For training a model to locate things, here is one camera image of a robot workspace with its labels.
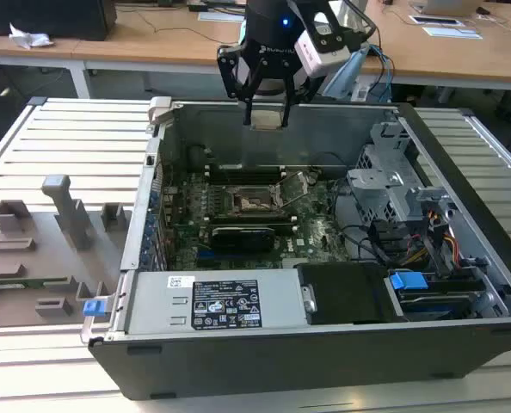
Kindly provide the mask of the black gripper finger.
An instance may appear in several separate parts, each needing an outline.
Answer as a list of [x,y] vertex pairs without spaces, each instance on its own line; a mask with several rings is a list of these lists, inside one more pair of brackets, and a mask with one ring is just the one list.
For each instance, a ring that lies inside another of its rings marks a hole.
[[300,103],[310,103],[322,86],[325,77],[307,77],[299,89],[294,86],[294,72],[290,63],[283,59],[282,74],[285,85],[285,105],[281,113],[281,127],[286,128],[289,123],[291,108]]
[[[241,61],[248,66],[247,78],[242,83],[236,74]],[[253,100],[267,74],[268,60],[265,54],[256,50],[255,43],[221,46],[218,49],[217,63],[226,94],[245,104],[243,124],[250,126]]]

